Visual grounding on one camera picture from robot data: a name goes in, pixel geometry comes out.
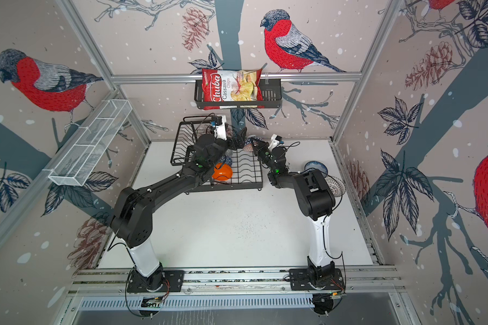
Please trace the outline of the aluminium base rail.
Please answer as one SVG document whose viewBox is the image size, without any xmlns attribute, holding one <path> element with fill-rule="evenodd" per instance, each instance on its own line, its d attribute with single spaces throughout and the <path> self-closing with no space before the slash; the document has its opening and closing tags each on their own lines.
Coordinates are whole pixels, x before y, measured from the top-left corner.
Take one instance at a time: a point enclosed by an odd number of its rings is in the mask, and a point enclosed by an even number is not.
<svg viewBox="0 0 488 325">
<path fill-rule="evenodd" d="M 66 298 L 68 311 L 192 311 L 240 307 L 310 307 L 315 295 L 341 299 L 353 293 L 404 291 L 393 267 L 349 268 L 326 286 L 311 284 L 304 271 L 287 268 L 190 268 L 172 270 L 158 292 L 135 287 L 126 269 L 80 272 Z"/>
</svg>

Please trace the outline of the blue triangle patterned bowl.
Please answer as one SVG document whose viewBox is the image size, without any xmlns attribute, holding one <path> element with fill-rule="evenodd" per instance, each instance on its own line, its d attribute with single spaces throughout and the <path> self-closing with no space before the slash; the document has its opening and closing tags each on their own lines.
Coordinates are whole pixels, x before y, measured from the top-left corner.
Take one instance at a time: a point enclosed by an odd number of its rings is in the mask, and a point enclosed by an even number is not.
<svg viewBox="0 0 488 325">
<path fill-rule="evenodd" d="M 223 165 L 228 165 L 228 166 L 230 166 L 230 167 L 231 167 L 231 166 L 232 166 L 232 164 L 233 164 L 232 158 L 231 158 L 231 157 L 229 157 L 228 155 L 224 155 L 224 156 L 221 158 L 220 162 L 221 162 Z"/>
</svg>

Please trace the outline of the red cassava chips bag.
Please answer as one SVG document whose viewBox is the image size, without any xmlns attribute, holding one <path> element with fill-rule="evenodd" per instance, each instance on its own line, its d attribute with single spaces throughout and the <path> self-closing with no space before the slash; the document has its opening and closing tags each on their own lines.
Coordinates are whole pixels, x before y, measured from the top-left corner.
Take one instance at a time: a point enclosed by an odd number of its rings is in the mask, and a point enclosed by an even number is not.
<svg viewBox="0 0 488 325">
<path fill-rule="evenodd" d="M 263 100 L 259 87 L 262 70 L 203 69 L 201 88 L 205 111 L 221 109 L 221 103 L 259 102 Z"/>
</svg>

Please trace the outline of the plain orange bowl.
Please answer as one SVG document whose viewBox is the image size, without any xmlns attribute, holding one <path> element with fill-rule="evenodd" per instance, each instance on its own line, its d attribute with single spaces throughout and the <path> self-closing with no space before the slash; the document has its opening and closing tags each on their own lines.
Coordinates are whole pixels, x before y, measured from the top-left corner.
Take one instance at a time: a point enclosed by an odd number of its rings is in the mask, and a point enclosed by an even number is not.
<svg viewBox="0 0 488 325">
<path fill-rule="evenodd" d="M 226 163 L 218 163 L 214 168 L 212 179 L 214 181 L 229 181 L 232 179 L 233 170 L 230 165 Z"/>
</svg>

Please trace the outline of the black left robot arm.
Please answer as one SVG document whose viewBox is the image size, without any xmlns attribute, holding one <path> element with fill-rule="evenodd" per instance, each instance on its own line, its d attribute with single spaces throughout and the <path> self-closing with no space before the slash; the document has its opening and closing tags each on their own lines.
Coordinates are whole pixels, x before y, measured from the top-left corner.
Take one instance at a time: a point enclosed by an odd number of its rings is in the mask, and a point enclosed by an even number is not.
<svg viewBox="0 0 488 325">
<path fill-rule="evenodd" d="M 156 292 L 165 282 L 162 263 L 150 242 L 154 212 L 176 196 L 206 183 L 226 151 L 242 149 L 246 137 L 246 127 L 232 137 L 201 135 L 187 148 L 187 161 L 179 172 L 147 187 L 128 187 L 120 192 L 110 228 L 126 245 L 136 268 L 132 273 L 142 281 L 144 290 Z"/>
</svg>

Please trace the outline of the blue floral ceramic bowl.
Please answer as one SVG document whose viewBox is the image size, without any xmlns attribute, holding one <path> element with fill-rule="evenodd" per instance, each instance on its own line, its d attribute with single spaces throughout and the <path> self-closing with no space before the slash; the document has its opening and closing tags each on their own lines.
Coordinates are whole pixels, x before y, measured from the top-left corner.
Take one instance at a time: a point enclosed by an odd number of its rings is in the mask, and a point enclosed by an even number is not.
<svg viewBox="0 0 488 325">
<path fill-rule="evenodd" d="M 317 169 L 322 172 L 322 174 L 327 175 L 328 174 L 328 169 L 325 164 L 319 162 L 319 161 L 309 161 L 305 164 L 304 166 L 305 170 L 313 170 Z"/>
</svg>

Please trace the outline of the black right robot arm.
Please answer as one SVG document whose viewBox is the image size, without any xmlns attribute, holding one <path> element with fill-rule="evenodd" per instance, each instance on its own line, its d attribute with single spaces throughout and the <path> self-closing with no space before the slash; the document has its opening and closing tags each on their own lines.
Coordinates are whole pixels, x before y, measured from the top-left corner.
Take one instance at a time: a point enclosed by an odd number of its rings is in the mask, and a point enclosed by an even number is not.
<svg viewBox="0 0 488 325">
<path fill-rule="evenodd" d="M 303 215 L 313 221 L 318 228 L 318 220 L 332 214 L 336 199 L 325 177 L 318 169 L 310 168 L 302 172 L 291 172 L 287 166 L 285 146 L 273 147 L 261 139 L 252 139 L 253 154 L 258 161 L 269 169 L 268 179 L 271 185 L 279 189 L 292 189 L 299 209 Z M 345 280 L 341 270 L 336 268 L 334 259 L 326 265 L 308 257 L 306 269 L 291 269 L 287 280 L 293 291 L 336 290 L 345 292 Z"/>
</svg>

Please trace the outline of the white red dotted bowl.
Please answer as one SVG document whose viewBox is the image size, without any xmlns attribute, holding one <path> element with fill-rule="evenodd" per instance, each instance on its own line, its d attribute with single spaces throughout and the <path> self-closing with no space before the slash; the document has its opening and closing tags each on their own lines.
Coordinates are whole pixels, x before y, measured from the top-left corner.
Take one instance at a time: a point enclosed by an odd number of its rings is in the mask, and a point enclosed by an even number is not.
<svg viewBox="0 0 488 325">
<path fill-rule="evenodd" d="M 326 176 L 325 180 L 335 198 L 341 198 L 346 193 L 344 182 L 333 176 Z"/>
</svg>

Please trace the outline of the black two-tier dish rack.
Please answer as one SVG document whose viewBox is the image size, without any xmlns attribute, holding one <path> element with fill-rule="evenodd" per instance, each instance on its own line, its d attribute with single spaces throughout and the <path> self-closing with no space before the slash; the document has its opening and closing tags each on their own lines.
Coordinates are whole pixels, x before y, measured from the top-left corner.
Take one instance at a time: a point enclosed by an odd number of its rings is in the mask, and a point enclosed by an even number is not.
<svg viewBox="0 0 488 325">
<path fill-rule="evenodd" d="M 215 134 L 213 117 L 208 115 L 187 116 L 179 123 L 170 163 L 184 165 L 191 160 L 192 147 L 203 134 Z M 261 165 L 251 152 L 243 149 L 226 151 L 215 167 L 215 176 L 193 192 L 223 190 L 258 190 L 263 188 Z"/>
</svg>

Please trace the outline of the orange patterned ceramic bowl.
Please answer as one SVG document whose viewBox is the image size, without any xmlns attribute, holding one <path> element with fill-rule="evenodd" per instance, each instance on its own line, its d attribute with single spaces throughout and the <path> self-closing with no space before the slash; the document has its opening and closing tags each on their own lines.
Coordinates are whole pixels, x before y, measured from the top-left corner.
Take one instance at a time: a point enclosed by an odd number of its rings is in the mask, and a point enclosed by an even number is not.
<svg viewBox="0 0 488 325">
<path fill-rule="evenodd" d="M 257 141 L 256 137 L 247 138 L 243 150 L 245 152 L 253 152 L 253 145 L 255 144 L 256 141 Z"/>
</svg>

